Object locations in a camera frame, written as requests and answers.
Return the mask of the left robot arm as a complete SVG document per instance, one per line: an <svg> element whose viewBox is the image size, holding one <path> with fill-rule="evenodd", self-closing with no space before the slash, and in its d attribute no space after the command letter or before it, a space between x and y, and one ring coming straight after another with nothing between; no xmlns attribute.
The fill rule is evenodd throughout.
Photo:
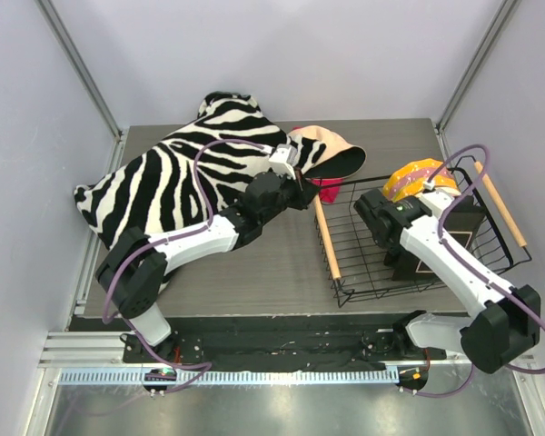
<svg viewBox="0 0 545 436"><path fill-rule="evenodd" d="M157 304L164 277L187 263L243 248L285 210L308 208L319 191L319 185L302 177L259 173L232 205L210 220L166 233L146 234L137 227L124 231L100 264L96 280L142 336L144 352L155 362L166 362L175 340Z"/></svg>

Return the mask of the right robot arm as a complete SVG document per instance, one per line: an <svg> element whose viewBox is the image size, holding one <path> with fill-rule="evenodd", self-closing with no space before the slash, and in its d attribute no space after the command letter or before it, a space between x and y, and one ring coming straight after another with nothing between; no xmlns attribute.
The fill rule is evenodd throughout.
<svg viewBox="0 0 545 436"><path fill-rule="evenodd" d="M418 312L391 337L395 353L410 359L423 348L458 352L493 374L538 344L541 299L529 285L516 288L487 268L441 228L451 203L440 190L394 203L371 189L353 208L379 247L417 257L467 312L464 317Z"/></svg>

